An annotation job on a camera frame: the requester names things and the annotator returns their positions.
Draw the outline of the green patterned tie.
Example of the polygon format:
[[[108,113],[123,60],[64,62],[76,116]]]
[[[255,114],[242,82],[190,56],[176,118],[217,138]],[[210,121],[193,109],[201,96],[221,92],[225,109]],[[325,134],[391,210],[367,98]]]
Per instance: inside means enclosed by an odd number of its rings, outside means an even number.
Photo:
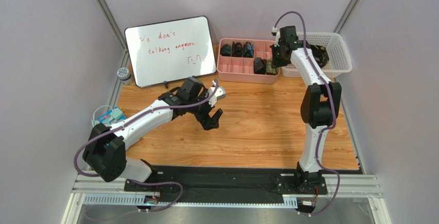
[[[278,68],[273,66],[273,59],[272,58],[265,59],[264,62],[265,62],[265,74],[266,75],[274,76],[274,75],[279,74]]]

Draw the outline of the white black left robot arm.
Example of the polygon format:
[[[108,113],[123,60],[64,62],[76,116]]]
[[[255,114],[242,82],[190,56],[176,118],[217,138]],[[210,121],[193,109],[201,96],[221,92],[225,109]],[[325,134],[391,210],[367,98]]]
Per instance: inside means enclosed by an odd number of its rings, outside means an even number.
[[[180,87],[161,94],[151,105],[118,123],[95,125],[89,141],[74,156],[74,167],[86,177],[100,177],[105,182],[124,178],[146,182],[153,174],[152,166],[145,160],[127,156],[126,151],[153,129],[187,113],[193,114],[204,130],[219,128],[223,113],[217,101],[226,97],[225,89],[214,79],[207,88],[194,77],[188,77]]]

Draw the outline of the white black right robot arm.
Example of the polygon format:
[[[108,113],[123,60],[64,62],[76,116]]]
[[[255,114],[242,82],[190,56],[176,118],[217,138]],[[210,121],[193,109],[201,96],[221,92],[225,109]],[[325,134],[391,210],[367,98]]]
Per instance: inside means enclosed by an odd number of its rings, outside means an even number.
[[[294,176],[296,188],[304,191],[322,181],[320,158],[329,129],[336,125],[341,100],[341,85],[323,73],[313,57],[310,45],[299,40],[295,26],[272,28],[275,42],[271,45],[274,67],[293,64],[307,89],[300,114],[306,125],[305,146]]]

